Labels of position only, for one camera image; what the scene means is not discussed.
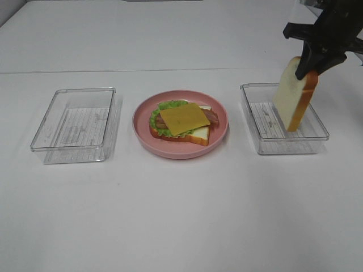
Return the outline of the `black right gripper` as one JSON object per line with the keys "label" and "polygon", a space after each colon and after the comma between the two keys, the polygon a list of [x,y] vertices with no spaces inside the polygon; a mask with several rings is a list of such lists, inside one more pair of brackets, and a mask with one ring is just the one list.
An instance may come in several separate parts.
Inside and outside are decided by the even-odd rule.
{"label": "black right gripper", "polygon": [[[321,9],[314,24],[288,22],[285,38],[305,41],[296,78],[302,80],[310,71],[318,75],[343,63],[346,51],[362,54],[362,1],[300,1],[305,6]],[[336,49],[342,52],[323,53]]]}

